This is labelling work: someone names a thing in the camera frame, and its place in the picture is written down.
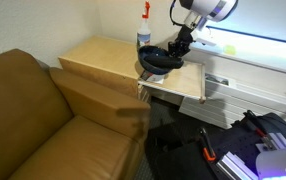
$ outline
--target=armchair backrest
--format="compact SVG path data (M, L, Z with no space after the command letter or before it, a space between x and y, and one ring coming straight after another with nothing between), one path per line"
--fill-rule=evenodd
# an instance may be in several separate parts
M0 54L0 179L9 177L72 116L30 54L18 49Z

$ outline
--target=black bag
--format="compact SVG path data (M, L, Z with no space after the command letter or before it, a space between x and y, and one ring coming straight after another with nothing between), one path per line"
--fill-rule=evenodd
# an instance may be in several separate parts
M255 116L252 111L248 110L244 115L242 121L250 120L265 133L282 133L286 139L286 121L275 113Z

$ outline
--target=spray bottle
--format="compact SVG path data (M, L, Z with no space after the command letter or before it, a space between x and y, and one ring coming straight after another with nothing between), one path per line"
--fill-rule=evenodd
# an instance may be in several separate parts
M150 3L148 1L145 1L144 13L142 14L142 24L137 31L137 49L150 44L151 30L149 29L148 25L149 9Z

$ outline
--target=white robot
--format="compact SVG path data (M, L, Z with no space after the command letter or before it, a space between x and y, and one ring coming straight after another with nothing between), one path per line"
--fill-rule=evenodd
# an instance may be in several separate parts
M176 0L173 1L170 14ZM182 26L178 37L174 42L169 42L168 50L172 57L182 57L190 51L192 42L200 42L206 45L215 45L209 34L204 33L204 27L208 20L219 22L226 19L237 7L238 0L180 0L182 7L190 10L184 24L171 20L174 25Z

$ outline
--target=white wall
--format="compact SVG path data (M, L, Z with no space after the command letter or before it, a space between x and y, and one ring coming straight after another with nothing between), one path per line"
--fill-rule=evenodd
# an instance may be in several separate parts
M169 17L172 0L149 0L149 27L151 44L167 48L167 42L176 38L180 27L173 26ZM136 33L140 27L145 0L100 0L98 1L103 34L129 42L136 42ZM188 11L177 2L173 18L183 22Z
M96 0L0 0L0 53L19 48L60 67L59 55L100 33Z
M239 84L286 97L286 73L193 50L186 59L205 64L206 72Z

